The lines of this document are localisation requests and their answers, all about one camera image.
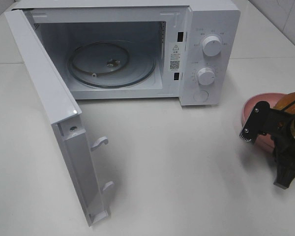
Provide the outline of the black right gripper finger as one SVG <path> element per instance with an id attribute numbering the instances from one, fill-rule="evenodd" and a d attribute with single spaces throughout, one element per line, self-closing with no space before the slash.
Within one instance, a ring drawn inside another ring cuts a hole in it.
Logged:
<path id="1" fill-rule="evenodd" d="M 295 179 L 295 163 L 278 163 L 276 167 L 276 179 L 274 185 L 287 189 Z"/>

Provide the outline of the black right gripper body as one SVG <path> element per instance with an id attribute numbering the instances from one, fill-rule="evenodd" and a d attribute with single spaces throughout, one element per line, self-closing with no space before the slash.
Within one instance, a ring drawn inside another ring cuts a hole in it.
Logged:
<path id="1" fill-rule="evenodd" d="M 271 108 L 263 128 L 274 141 L 276 163 L 295 163 L 295 115 Z"/>

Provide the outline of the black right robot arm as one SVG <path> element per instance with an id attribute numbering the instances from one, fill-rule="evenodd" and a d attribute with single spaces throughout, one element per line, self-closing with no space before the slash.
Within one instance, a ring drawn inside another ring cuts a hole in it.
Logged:
<path id="1" fill-rule="evenodd" d="M 270 109 L 261 132 L 269 134 L 274 141 L 274 185 L 287 189 L 295 179 L 295 115 Z"/>

